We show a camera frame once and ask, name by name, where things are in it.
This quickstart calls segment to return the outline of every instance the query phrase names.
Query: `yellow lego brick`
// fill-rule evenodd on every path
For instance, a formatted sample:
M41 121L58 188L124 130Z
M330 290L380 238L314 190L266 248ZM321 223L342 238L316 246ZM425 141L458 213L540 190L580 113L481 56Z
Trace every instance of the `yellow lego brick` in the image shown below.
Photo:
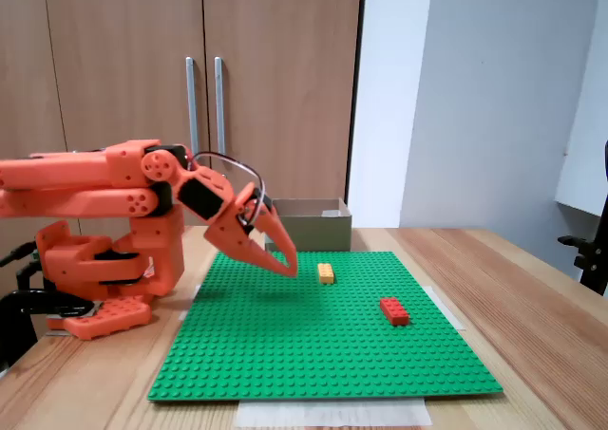
M332 264L317 264L319 281L325 285L332 285L334 280Z

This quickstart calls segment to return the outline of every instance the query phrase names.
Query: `cabinet handle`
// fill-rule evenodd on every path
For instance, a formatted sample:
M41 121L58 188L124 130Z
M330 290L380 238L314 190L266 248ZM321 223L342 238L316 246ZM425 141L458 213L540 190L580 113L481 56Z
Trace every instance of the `cabinet handle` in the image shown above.
M190 147L193 154L199 150L199 119L197 117L197 94L194 90L194 60L186 57L186 86L188 87L188 118L190 119Z
M218 152L226 154L226 136L224 126L224 76L223 61L216 57L216 114L218 117Z

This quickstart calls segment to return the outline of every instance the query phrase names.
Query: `table surface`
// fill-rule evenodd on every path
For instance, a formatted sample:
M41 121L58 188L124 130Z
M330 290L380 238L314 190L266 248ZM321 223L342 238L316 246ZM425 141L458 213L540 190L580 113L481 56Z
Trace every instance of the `table surface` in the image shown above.
M43 337L0 380L2 428L233 428L237 402L154 404L148 390L216 250L184 234L185 272L151 324L91 342ZM427 400L435 429L608 428L608 304L495 234L360 229L354 251L392 251L431 285L503 385Z

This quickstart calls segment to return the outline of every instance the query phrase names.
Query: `wooden cabinet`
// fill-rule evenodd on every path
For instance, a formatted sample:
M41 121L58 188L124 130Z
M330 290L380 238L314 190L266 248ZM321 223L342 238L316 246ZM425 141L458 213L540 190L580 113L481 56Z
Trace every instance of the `wooden cabinet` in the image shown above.
M190 145L187 56L195 62L199 146L208 148L202 0L47 4L68 150L130 139ZM124 219L81 226L83 234L127 230Z
M227 155L257 169L272 197L344 195L359 0L2 0L0 8L2 158L129 139L191 145L186 57L195 62L199 149L218 150L221 57ZM212 165L236 191L251 179ZM126 220L114 221L81 219L81 232L123 233Z
M272 197L344 196L359 0L203 0L209 129L223 60L226 154ZM236 188L249 181L213 161Z
M65 151L45 0L0 0L0 43L0 157ZM0 256L33 240L51 221L0 219ZM76 220L71 227L78 232ZM16 288L14 274L26 264L24 260L0 269L0 297Z

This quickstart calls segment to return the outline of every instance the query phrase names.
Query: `white tape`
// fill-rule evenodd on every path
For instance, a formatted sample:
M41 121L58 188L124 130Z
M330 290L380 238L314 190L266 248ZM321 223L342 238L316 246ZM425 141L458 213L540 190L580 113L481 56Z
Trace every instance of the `white tape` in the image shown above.
M435 293L431 286L422 286L422 289L425 290L428 297L430 297L430 300L433 301L433 303L444 314L446 319L449 321L450 324L454 326L456 330L465 330L465 326L463 326L463 323L461 323L458 318L454 316L454 313L452 313L449 308L446 307L446 304L444 304L444 302L439 298L439 296Z
M241 401L236 427L432 425L424 399Z
M199 293L199 289L200 289L200 285L196 285L194 287L194 295L192 296L192 300L194 300L194 299L197 298L197 294ZM188 310L189 309L185 309L184 311L182 311L180 313L180 316L178 317L178 321L184 321L186 319L186 316L188 315Z

